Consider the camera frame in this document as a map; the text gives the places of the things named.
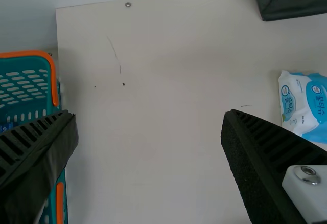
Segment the basket hole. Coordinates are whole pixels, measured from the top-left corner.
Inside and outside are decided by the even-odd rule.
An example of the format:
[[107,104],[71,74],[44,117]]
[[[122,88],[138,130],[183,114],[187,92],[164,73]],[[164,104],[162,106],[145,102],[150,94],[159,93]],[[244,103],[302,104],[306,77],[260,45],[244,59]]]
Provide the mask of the basket hole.
[[30,83],[29,81],[20,81],[20,82],[17,82],[19,85],[23,85],[23,84],[28,84]]
[[0,99],[9,96],[8,94],[0,95]]
[[8,88],[7,91],[15,91],[15,90],[19,90],[18,87],[11,87],[11,88]]
[[23,88],[31,88],[31,87],[34,87],[34,85],[25,85],[25,86],[23,86]]
[[28,92],[35,92],[35,91],[39,91],[39,89],[37,89],[37,88],[32,88],[32,89],[28,89],[27,91],[28,91]]
[[33,98],[25,98],[25,99],[22,99],[22,101],[29,101],[29,100],[33,100]]
[[29,78],[36,78],[36,77],[40,77],[40,75],[37,74],[33,74],[33,75],[28,75]]
[[8,105],[12,105],[12,104],[16,104],[16,103],[18,103],[19,101],[18,100],[14,100],[14,101],[10,101],[10,102],[8,102],[7,104]]
[[17,76],[19,74],[19,72],[8,72],[6,73],[7,76]]
[[23,71],[23,73],[25,73],[25,74],[34,73],[34,72],[35,72],[35,70],[24,70]]
[[18,95],[17,97],[18,98],[24,98],[24,97],[27,97],[28,95]]
[[44,79],[33,79],[33,82],[44,82]]
[[6,99],[2,99],[2,101],[7,102],[7,101],[10,101],[10,100],[13,100],[13,99],[14,99],[13,97],[10,97],[10,98],[6,98]]
[[49,224],[49,216],[48,215],[44,216],[44,224]]
[[25,79],[25,77],[12,77],[11,79],[17,81],[17,80]]
[[20,94],[23,94],[24,93],[24,91],[16,91],[16,92],[13,92],[12,94],[13,95],[20,95]]
[[13,86],[13,83],[6,83],[6,84],[2,84],[1,87],[11,87]]

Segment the black mark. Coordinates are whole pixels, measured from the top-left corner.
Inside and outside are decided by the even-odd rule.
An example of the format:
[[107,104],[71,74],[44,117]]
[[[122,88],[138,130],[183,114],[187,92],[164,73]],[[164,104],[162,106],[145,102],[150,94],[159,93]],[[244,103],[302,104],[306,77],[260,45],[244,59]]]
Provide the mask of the black mark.
[[118,65],[119,65],[119,73],[121,74],[121,73],[122,73],[122,66],[121,66],[121,63],[120,63],[120,61],[119,61],[119,59],[118,59],[118,57],[117,57],[116,50],[114,49],[114,46],[113,46],[113,44],[112,44],[112,42],[111,42],[109,36],[107,36],[107,39],[108,39],[108,41],[109,41],[109,43],[110,43],[110,45],[111,45],[111,47],[112,47],[112,49],[113,49],[114,55],[115,55],[115,57],[116,57],[116,60],[117,60],[117,62],[118,62]]

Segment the blue and white package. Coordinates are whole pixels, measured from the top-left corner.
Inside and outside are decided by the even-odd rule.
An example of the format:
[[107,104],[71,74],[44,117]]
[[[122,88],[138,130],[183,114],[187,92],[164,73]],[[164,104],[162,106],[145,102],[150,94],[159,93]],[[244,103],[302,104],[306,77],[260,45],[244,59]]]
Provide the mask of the blue and white package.
[[16,124],[14,122],[9,122],[6,124],[0,124],[0,133],[7,131],[8,129],[11,129],[15,127]]
[[282,71],[278,82],[282,127],[308,141],[327,144],[327,77]]

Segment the metal screw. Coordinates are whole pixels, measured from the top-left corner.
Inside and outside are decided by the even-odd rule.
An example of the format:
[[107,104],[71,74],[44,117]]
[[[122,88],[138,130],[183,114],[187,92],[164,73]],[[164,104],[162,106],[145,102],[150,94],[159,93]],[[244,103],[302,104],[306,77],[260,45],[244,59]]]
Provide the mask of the metal screw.
[[309,166],[295,166],[294,173],[301,181],[304,181],[307,184],[318,185],[321,182],[319,174],[317,174],[317,172]]
[[307,175],[316,175],[316,171],[314,171],[312,168],[309,168],[307,166],[301,166],[301,170]]

